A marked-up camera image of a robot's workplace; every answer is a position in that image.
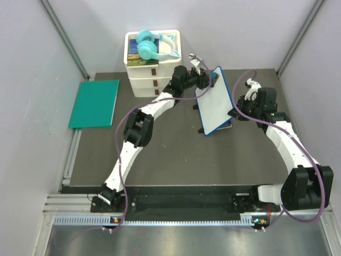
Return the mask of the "blue framed whiteboard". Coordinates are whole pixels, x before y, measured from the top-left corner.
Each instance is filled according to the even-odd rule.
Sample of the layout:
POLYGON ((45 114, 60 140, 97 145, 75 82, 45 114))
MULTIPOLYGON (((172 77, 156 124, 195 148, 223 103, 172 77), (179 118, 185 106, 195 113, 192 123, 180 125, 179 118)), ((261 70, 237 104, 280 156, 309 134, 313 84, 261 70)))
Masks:
POLYGON ((231 93, 223 69, 221 66, 217 66, 212 72, 216 72, 219 78, 205 95, 197 99, 201 123, 206 136, 215 132, 222 124, 232 121, 232 117, 228 115, 233 108, 231 93))

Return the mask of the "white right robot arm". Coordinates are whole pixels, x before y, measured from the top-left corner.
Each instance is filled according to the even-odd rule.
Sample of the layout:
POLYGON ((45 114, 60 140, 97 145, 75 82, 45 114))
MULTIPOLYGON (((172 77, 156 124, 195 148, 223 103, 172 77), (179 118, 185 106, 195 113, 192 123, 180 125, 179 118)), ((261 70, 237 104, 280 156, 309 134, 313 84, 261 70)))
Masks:
POLYGON ((334 173, 320 165, 304 148, 294 132, 289 116, 278 111, 274 93, 267 90, 242 95, 229 115, 240 121, 256 121, 257 127, 271 140, 288 172, 283 184, 255 185, 249 206, 261 211, 268 203, 287 211, 324 210, 329 205, 334 173))

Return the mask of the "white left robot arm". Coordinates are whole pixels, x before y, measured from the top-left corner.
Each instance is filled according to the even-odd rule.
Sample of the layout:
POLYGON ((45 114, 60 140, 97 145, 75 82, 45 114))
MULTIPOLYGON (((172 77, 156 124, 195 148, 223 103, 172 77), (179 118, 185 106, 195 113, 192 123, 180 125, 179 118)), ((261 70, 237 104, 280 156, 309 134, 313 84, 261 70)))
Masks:
POLYGON ((126 124, 123 129, 121 152, 118 153, 116 164, 98 193, 102 205, 108 211, 119 209, 121 204, 119 193, 124 190, 125 179, 137 155, 151 140, 154 121, 179 101, 185 100, 183 97, 185 90, 194 86, 203 90, 203 93, 195 97, 197 99, 205 95, 218 78, 219 75, 215 72, 207 73, 202 68, 192 68, 187 71, 186 67, 177 66, 172 79, 156 99, 146 105, 133 108, 124 116, 123 120, 126 124))

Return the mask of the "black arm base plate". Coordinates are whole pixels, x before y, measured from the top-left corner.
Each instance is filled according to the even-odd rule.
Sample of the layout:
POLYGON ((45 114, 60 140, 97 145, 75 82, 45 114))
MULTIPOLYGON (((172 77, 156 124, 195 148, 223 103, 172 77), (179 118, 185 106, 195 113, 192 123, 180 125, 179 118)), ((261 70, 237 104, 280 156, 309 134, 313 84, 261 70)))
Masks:
POLYGON ((114 206, 93 197, 92 213, 124 213, 126 220, 238 220, 242 213, 267 215, 251 186, 128 186, 114 206))

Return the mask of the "blue bone-shaped eraser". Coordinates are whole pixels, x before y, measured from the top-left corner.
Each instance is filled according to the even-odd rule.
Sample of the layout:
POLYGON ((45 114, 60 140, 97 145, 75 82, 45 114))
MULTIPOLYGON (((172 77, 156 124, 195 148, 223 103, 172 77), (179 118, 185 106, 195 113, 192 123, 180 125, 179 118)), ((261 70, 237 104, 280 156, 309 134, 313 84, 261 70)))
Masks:
POLYGON ((219 78, 219 75, 216 72, 211 72, 210 75, 213 80, 217 80, 219 78))

